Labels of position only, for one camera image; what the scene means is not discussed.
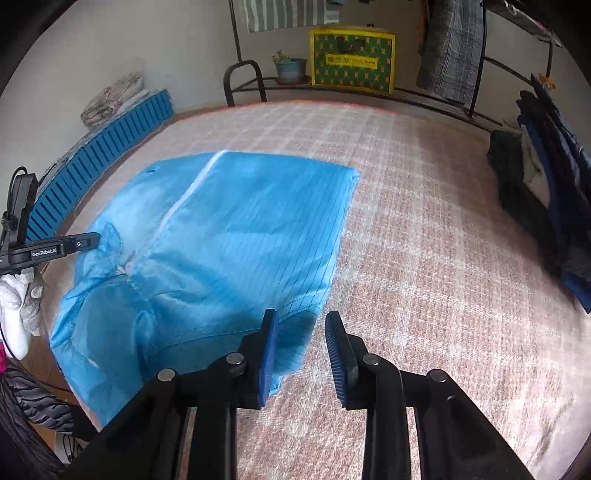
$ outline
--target metal screw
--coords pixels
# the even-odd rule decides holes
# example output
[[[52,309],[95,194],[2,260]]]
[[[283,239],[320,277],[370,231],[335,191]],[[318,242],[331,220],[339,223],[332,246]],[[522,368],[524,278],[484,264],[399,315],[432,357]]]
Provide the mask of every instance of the metal screw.
[[[158,380],[161,382],[170,382],[174,378],[174,375],[174,370],[171,368],[165,368],[164,370],[158,372]]]
[[[375,353],[366,353],[361,357],[365,365],[377,365],[379,363],[379,357]]]
[[[447,374],[443,370],[435,369],[431,370],[431,379],[435,380],[435,382],[445,382],[447,380]]]
[[[244,361],[244,355],[239,352],[232,352],[226,355],[226,362],[230,365],[240,365]]]

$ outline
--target white glove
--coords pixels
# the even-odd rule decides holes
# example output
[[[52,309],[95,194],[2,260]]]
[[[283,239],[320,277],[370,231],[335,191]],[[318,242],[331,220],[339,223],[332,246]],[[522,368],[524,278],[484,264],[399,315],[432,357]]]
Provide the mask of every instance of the white glove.
[[[42,293],[43,285],[40,278],[35,280],[32,268],[0,277],[0,326],[7,347],[19,360],[29,351],[31,334],[41,334]]]

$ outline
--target metal rack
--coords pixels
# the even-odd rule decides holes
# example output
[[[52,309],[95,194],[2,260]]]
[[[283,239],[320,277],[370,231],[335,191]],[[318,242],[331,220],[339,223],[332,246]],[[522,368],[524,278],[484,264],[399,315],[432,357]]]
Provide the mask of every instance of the metal rack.
[[[504,5],[511,15],[519,15],[519,20],[521,24],[514,19],[511,18],[510,15],[502,15],[504,18],[512,21],[514,24],[522,28],[523,30],[527,31],[531,35],[537,36],[541,41],[548,42],[548,62],[546,67],[546,76],[549,77],[552,69],[552,59],[554,55],[554,46],[561,46],[561,44],[556,40],[554,34],[545,29],[539,22],[536,20],[528,17],[527,15],[523,14],[520,10],[513,7],[508,1],[506,0],[483,0],[480,4],[482,6],[482,14],[483,14],[483,40],[482,40],[482,52],[480,55],[480,62],[478,65],[478,73],[476,76],[476,86],[474,89],[474,94],[472,95],[472,101],[469,107],[462,105],[461,103],[454,102],[452,100],[447,100],[442,97],[434,96],[434,95],[427,95],[421,92],[415,92],[413,90],[407,90],[402,88],[394,87],[394,92],[390,95],[384,95],[380,93],[369,93],[357,90],[348,90],[348,89],[341,89],[336,86],[326,87],[326,86],[313,86],[311,83],[302,83],[298,85],[282,85],[277,82],[276,77],[263,77],[261,68],[259,64],[255,60],[242,60],[242,51],[240,46],[240,39],[238,36],[238,27],[236,24],[236,12],[234,9],[233,0],[228,0],[229,8],[230,8],[230,17],[232,20],[232,31],[234,34],[234,42],[236,45],[236,55],[238,57],[238,62],[230,65],[223,76],[223,88],[224,93],[226,96],[226,103],[228,106],[235,106],[236,103],[234,101],[234,94],[240,92],[255,92],[258,91],[261,102],[267,101],[267,91],[268,90],[313,90],[318,92],[339,92],[339,93],[352,93],[355,95],[362,95],[362,96],[369,96],[377,99],[382,100],[390,100],[393,102],[400,102],[406,103],[407,105],[414,105],[426,110],[430,110],[433,112],[441,113],[442,115],[449,116],[451,118],[458,119],[462,122],[472,124],[476,127],[482,128],[487,131],[492,131],[493,129],[501,126],[501,123],[489,116],[483,115],[475,111],[476,108],[476,101],[478,100],[478,93],[480,90],[480,82],[482,80],[482,71],[484,69],[484,62],[487,61],[490,64],[495,65],[496,67],[512,74],[513,76],[519,78],[523,82],[531,85],[529,79],[524,77],[522,74],[516,72],[509,66],[492,59],[486,56],[486,34],[488,29],[488,11],[491,10],[494,13],[499,13],[499,5]],[[528,22],[531,23],[531,28],[528,28]],[[232,78],[232,73],[245,66],[251,66],[255,71],[255,77],[247,82],[242,83],[241,85],[232,88],[230,85],[230,80]]]

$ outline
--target bed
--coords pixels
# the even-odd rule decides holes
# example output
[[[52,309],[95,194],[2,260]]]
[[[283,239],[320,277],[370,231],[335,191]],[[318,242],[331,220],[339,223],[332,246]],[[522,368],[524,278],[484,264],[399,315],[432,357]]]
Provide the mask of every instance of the bed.
[[[536,478],[558,479],[591,431],[589,321],[501,209],[487,148],[477,129],[343,103],[225,109],[177,121],[136,150],[85,198],[68,233],[85,231],[163,158],[229,149],[356,168],[324,314],[340,311],[349,333],[401,369],[447,371]],[[45,273],[49,330],[73,265],[68,257]],[[240,478],[361,477],[365,418],[340,408],[323,330],[317,322],[303,368],[264,410],[240,411]]]

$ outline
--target wall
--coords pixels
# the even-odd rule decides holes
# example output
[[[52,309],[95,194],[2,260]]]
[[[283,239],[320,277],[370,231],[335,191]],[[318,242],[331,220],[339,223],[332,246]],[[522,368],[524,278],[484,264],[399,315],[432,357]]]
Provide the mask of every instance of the wall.
[[[176,108],[223,102],[235,61],[228,5],[211,0],[79,0],[33,45],[0,97],[0,198],[14,168],[40,176],[82,137],[80,113],[133,69]]]
[[[249,34],[242,0],[233,1],[243,57],[260,62],[265,75],[274,74],[271,56],[279,48],[294,57],[309,56],[309,28]],[[347,0],[341,13],[342,25],[373,23],[396,33],[396,86],[407,89],[416,88],[421,62],[419,1],[364,5]],[[545,70],[547,45],[495,14],[489,14],[487,49],[524,75]],[[120,75],[143,70],[147,88],[167,88],[175,109],[186,111],[225,104],[221,80],[235,61],[225,0],[77,1],[33,45],[0,97],[0,197],[15,167],[23,164],[42,174],[85,134],[82,109]],[[235,80],[250,76],[240,72]],[[553,78],[564,117],[591,151],[591,87],[564,48],[556,49]],[[514,119],[515,100],[524,87],[487,64],[477,110]]]

